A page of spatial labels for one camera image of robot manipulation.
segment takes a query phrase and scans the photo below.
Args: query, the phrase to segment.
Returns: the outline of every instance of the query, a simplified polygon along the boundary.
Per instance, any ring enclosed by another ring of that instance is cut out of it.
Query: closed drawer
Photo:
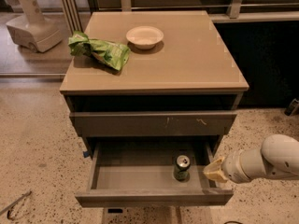
[[[234,111],[179,112],[73,112],[79,136],[194,136],[225,135]]]
[[[191,160],[189,177],[173,176],[177,156]],[[222,205],[233,196],[203,174],[211,160],[209,144],[194,141],[98,142],[83,207]]]

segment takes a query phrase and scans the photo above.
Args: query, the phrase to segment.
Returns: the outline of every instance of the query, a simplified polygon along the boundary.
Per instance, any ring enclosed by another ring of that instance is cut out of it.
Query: green plastic bag
[[[129,59],[130,49],[123,44],[90,39],[86,34],[75,31],[68,39],[68,47],[72,56],[85,55],[94,57],[103,63],[120,71]]]

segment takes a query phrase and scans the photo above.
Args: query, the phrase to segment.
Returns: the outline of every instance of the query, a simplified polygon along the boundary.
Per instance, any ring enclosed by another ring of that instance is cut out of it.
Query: tabletop
[[[164,39],[141,50],[126,39],[137,26],[153,26]],[[205,11],[94,12],[89,38],[126,44],[128,63],[113,71],[89,57],[75,57],[60,88],[63,94],[246,91],[249,88]]]

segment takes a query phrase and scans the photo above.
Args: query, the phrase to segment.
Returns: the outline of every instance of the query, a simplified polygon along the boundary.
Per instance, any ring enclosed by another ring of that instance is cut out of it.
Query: bowl
[[[163,40],[164,34],[152,26],[138,26],[127,32],[126,37],[138,49],[152,49]]]

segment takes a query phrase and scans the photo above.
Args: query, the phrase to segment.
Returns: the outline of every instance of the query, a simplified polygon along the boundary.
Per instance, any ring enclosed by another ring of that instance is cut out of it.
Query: soda can
[[[190,165],[190,159],[186,155],[178,156],[175,161],[174,178],[177,181],[186,180],[189,176]]]

